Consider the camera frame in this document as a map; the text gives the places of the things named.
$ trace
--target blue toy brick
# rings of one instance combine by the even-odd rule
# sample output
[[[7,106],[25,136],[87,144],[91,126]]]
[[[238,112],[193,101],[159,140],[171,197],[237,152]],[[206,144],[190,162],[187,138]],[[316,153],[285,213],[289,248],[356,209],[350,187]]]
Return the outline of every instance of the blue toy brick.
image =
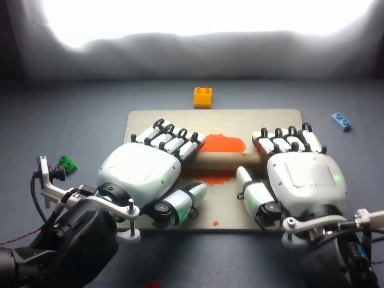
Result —
[[[343,131],[348,131],[350,129],[350,122],[340,112],[332,115],[332,121]]]

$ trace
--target white light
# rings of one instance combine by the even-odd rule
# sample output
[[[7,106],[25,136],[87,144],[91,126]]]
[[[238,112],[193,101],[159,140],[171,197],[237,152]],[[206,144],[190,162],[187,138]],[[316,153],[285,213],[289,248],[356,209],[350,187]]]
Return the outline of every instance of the white light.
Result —
[[[55,35],[70,47],[139,33],[180,36],[293,31],[328,35],[363,16],[374,0],[43,0]]]

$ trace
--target wooden rolling pin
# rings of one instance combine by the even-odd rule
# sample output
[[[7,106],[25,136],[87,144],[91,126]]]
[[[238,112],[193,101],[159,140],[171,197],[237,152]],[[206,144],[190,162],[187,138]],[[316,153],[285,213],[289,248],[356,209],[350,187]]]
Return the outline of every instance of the wooden rolling pin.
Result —
[[[191,170],[236,170],[239,166],[263,170],[265,165],[258,153],[199,152],[189,163]]]

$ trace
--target dark tabletop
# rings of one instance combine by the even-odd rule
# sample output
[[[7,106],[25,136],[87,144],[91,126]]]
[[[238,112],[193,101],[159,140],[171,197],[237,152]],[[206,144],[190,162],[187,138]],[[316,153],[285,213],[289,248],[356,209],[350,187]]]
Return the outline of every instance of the dark tabletop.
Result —
[[[103,160],[123,143],[130,111],[192,109],[197,86],[213,88],[213,109],[299,109],[343,171],[346,217],[358,208],[384,209],[384,81],[3,83],[0,242],[41,226],[29,190],[39,155],[56,164],[68,154],[78,165],[65,182],[57,182],[59,187],[94,187]],[[352,123],[350,132],[332,123],[336,112]],[[38,199],[44,206],[40,194]],[[26,246],[32,239],[8,247]],[[117,255],[87,287],[145,287],[149,281],[162,288],[305,287],[300,253],[287,251],[277,235],[152,232],[144,233],[139,245],[119,242]],[[376,244],[373,260],[383,259],[384,245]],[[374,268],[384,286],[384,266]]]

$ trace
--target green lego block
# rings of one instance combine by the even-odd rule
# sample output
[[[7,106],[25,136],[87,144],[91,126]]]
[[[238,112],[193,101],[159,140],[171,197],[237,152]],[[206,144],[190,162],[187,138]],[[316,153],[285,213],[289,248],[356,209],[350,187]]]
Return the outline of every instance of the green lego block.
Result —
[[[69,174],[71,174],[77,170],[76,164],[67,155],[63,155],[62,157],[60,157],[59,162],[60,162],[60,164],[63,165],[64,170],[67,173],[67,175],[69,175]]]

